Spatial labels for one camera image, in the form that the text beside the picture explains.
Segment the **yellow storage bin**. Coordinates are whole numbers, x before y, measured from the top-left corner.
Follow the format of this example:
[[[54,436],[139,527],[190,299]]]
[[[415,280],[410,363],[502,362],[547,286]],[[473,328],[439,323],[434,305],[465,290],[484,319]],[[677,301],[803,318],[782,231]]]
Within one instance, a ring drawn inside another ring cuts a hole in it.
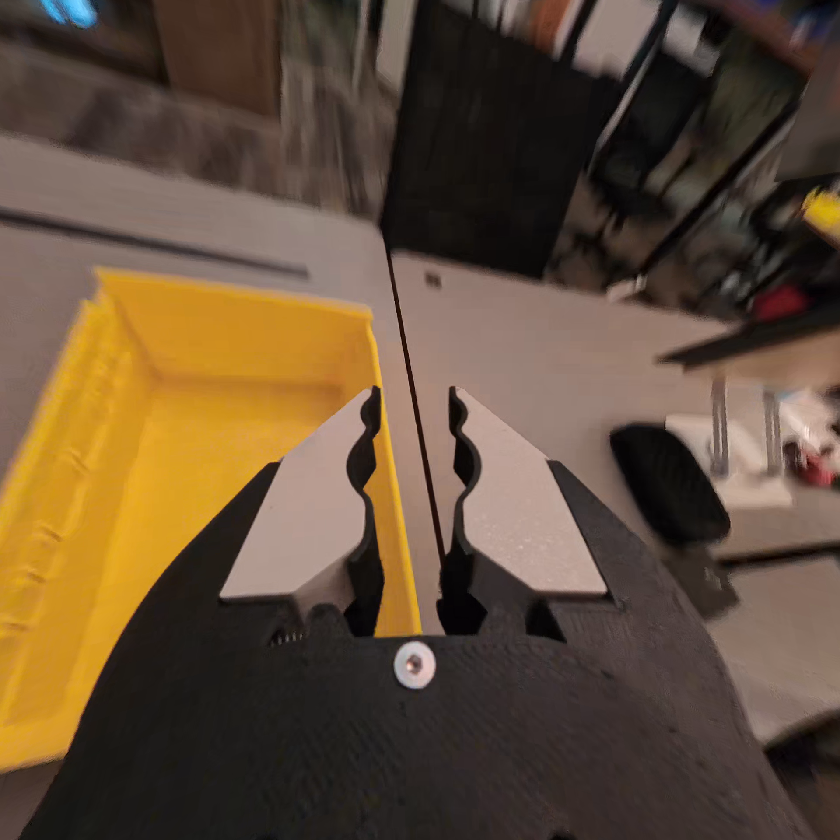
[[[2,489],[2,772],[62,758],[174,557],[383,386],[361,304],[98,269]]]

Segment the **red storage bin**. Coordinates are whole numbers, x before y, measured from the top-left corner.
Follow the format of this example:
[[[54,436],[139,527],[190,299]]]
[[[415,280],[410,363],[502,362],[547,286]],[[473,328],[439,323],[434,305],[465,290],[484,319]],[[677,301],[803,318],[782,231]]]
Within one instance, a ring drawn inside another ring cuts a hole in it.
[[[749,318],[758,323],[775,322],[807,312],[810,306],[811,300],[801,288],[782,285],[757,294]]]

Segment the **black zip pouch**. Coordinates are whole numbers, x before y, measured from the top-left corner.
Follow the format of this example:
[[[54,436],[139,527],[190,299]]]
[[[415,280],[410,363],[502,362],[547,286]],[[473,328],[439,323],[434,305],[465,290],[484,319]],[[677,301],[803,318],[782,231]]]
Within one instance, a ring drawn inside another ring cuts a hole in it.
[[[730,517],[711,480],[664,425],[616,427],[610,447],[637,508],[666,544],[709,545],[729,535]]]

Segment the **brown panel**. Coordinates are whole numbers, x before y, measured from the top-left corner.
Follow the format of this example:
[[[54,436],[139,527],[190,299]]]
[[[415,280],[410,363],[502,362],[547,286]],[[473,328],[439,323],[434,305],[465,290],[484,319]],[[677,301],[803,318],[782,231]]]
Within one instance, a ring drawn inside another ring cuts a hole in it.
[[[280,3],[153,1],[171,86],[278,121]]]

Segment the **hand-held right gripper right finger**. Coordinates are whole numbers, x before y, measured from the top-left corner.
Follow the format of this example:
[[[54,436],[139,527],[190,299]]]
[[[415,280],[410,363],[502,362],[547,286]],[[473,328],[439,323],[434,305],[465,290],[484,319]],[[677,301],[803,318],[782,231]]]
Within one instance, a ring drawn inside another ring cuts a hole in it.
[[[529,625],[552,602],[605,599],[549,457],[459,386],[448,391],[448,423],[463,489],[439,577],[445,633],[478,634],[498,607]]]

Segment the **small yellow parts bin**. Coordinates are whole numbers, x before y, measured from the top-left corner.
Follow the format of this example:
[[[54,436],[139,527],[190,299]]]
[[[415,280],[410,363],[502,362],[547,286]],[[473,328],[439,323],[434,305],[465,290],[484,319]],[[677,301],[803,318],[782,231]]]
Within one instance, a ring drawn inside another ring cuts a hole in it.
[[[839,195],[817,188],[805,198],[801,207],[803,222],[824,240],[839,248]]]

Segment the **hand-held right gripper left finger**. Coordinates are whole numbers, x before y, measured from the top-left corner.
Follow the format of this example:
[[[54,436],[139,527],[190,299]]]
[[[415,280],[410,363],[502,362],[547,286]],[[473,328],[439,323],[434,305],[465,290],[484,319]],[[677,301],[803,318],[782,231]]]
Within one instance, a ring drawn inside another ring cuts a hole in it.
[[[280,459],[219,601],[284,602],[306,620],[333,606],[352,635],[372,637],[384,594],[373,502],[382,392],[362,389]]]

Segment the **black office chair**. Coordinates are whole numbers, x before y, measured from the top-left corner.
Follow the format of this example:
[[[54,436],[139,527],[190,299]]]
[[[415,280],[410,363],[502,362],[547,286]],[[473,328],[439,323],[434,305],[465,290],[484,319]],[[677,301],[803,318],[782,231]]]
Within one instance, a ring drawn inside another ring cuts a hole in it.
[[[380,222],[388,251],[540,279],[619,81],[419,2]]]

